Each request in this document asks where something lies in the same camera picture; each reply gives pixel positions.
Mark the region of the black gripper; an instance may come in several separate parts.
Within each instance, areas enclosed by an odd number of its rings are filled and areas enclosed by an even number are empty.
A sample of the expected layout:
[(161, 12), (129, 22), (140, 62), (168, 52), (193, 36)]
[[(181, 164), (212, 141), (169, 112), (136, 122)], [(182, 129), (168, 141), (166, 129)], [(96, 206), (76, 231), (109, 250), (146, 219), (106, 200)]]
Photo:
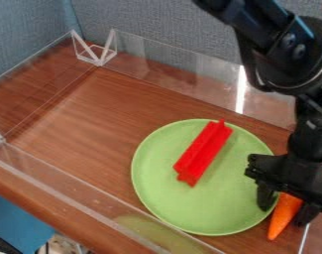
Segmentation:
[(264, 211), (276, 202), (276, 192), (284, 191), (305, 201), (294, 216), (296, 226), (305, 226), (322, 212), (322, 162), (293, 154), (250, 154), (245, 175), (257, 183), (257, 205)]

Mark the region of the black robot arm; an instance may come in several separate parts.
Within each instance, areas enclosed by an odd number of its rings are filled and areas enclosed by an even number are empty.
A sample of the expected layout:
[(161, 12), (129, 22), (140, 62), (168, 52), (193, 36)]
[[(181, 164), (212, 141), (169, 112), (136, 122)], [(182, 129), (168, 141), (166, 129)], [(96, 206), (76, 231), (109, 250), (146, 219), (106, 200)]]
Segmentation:
[(257, 205), (278, 191), (302, 199), (294, 223), (322, 212), (322, 20), (298, 16), (276, 0), (193, 0), (232, 26), (248, 81), (264, 92), (296, 97), (296, 129), (281, 156), (252, 154), (245, 175), (257, 183)]

